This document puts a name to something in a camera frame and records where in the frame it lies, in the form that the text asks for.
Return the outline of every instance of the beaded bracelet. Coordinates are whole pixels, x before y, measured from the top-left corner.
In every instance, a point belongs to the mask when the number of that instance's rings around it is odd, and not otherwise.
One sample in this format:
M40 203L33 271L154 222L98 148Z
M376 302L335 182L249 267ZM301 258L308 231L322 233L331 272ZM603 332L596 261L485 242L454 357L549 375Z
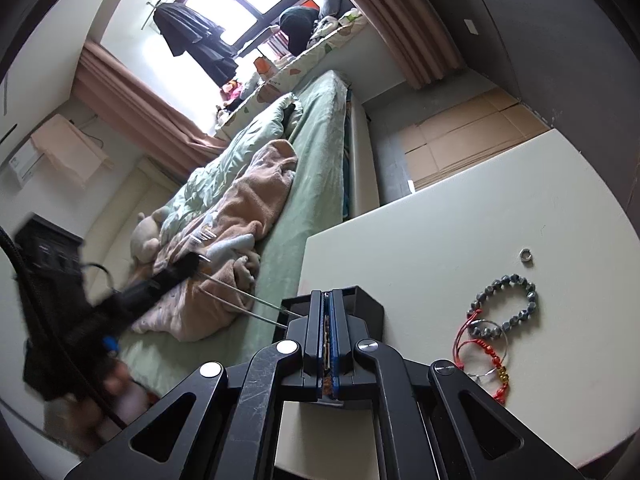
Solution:
M500 404L504 404L506 401L507 389L509 388L509 374L507 373L507 368L504 366L504 364L502 364L500 356L495 352L494 348L482 339L467 339L466 341L462 342L462 344L458 347L458 350L469 343L476 344L479 347L483 348L484 353L491 357L491 362L494 364L495 369L498 370L498 376L500 377L500 382L502 383L500 388L497 389L492 397L500 402ZM462 370L464 368L464 363L462 363L462 367L459 366L458 368Z
M475 319L470 324L473 325L474 323L489 323L500 328L500 325L498 325L496 322L491 321L490 319ZM502 362L505 362L507 359L507 355L509 354L509 338L507 338L506 334L504 334L502 341L504 341L504 353L500 357L500 360ZM458 346L458 349L462 348L464 345L465 345L464 343L460 344ZM491 368L489 371L485 372L484 374L470 374L469 372L467 372L466 374L469 377L471 377L476 383L480 384L480 381L482 378L495 374L497 371L498 371L498 368L494 367L494 368Z
M484 352L492 358L492 363L494 364L494 367L495 367L494 370L498 371L498 376L500 377L500 382L502 383L500 388L498 388L498 390L492 396L495 400L497 400L501 404L504 404L506 400L505 397L506 397L507 389L509 387L509 375L507 373L507 368L504 366L504 363L503 363L504 360L500 359L500 356L495 352L494 348L491 345L489 345L489 343L487 343L486 341L483 341L482 339L468 339L466 341L463 341L462 343L460 342L460 338L462 337L462 334L464 333L464 331L469 327L471 323L474 322L476 317L481 312L482 312L482 309L478 308L470 316L470 318L466 320L466 322L462 325L462 327L460 327L460 330L458 330L458 333L456 334L456 338L453 341L453 348L452 348L453 362L458 368L460 368L460 370L464 370L465 364L460 358L460 349L464 345L469 343L476 344L482 349L484 349Z
M476 296L476 300L471 304L471 309L466 313L467 318L471 318L475 312L477 312L482 305L486 303L488 298L493 294L498 293L499 290L504 290L509 284L521 285L527 295L527 301L529 302L527 307L519 311L515 316L511 316L508 321L505 321L500 327L483 328L473 326L473 322L468 324L468 330L471 337L482 339L497 339L502 336L504 332L509 331L511 328L518 326L519 323L525 322L529 319L536 309L538 308L538 293L536 292L536 285L529 283L526 278L517 274L507 276L506 274L501 277L500 280L494 280L494 282L485 288L480 294Z

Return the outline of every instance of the metal rod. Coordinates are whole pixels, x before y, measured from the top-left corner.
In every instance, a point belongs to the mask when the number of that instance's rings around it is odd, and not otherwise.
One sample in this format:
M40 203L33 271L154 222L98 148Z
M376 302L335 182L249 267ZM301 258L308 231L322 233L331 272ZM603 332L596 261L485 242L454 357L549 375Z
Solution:
M284 307L275 306L273 303L269 303L268 301L261 300L260 298L257 298L256 296L252 296L251 294L249 294L248 292L245 292L244 290L240 290L239 288L235 288L233 285L229 285L228 283L221 282L219 279L214 278L213 276L209 276L206 272L201 272L199 270L198 273L201 276L203 276L204 278L207 278L208 280L211 280L213 282L219 283L220 285L226 286L226 288L230 288L231 290L236 291L238 294L242 294L242 295L244 295L244 296L246 296L248 298L251 298L252 300L257 301L258 303L261 303L263 305L266 305L266 306L269 306L271 308L274 308L275 310L278 310L280 312L284 312L285 314L291 314L294 317L304 317L304 316L301 316L300 314L297 314L295 312L287 310Z
M253 312L251 312L249 310L245 310L244 308L241 308L241 307L239 307L237 305L234 305L233 303L229 303L228 301L225 301L222 298L219 298L219 297L211 294L209 291L204 290L203 288L200 288L199 291L200 292L204 292L207 296L212 297L214 300L218 300L220 303L224 303L226 306L230 306L234 310L240 311L242 314L247 314L248 316L255 317L255 319L259 319L260 321L264 321L266 323L270 323L272 325L279 326L280 328L285 328L285 329L287 328L286 325L280 324L277 321L272 321L271 319L267 319L266 317L258 316L257 314L254 314Z

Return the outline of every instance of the white table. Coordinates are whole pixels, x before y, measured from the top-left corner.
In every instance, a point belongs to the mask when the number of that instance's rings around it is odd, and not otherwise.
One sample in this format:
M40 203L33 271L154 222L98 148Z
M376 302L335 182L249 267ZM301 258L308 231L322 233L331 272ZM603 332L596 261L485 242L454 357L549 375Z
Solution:
M450 359L476 294L513 272L536 283L540 308L511 332L506 407L583 465L640 426L640 241L557 130L309 238L299 292L361 286L385 307L384 341L430 364ZM519 296L495 298L490 319L523 308ZM276 464L377 478L370 413L287 403Z

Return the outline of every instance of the stuffed animal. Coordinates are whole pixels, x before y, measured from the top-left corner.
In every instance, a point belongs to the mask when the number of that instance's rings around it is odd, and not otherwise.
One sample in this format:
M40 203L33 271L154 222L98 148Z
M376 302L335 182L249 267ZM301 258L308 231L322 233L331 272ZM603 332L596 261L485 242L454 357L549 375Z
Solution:
M141 264L151 263L160 250L160 228L169 216L170 209L165 206L156 209L151 216L138 213L138 225L131 234L131 256Z

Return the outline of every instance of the black clothing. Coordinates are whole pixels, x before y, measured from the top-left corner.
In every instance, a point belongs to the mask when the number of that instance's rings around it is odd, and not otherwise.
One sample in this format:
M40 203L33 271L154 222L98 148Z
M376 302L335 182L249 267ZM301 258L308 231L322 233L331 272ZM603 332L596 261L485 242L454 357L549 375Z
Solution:
M222 88L236 75L236 50L220 39L225 29L185 4L160 4L154 22L174 56L187 51Z
M280 29L289 38L287 50L299 56L314 33L318 10L311 7L289 7L280 15Z

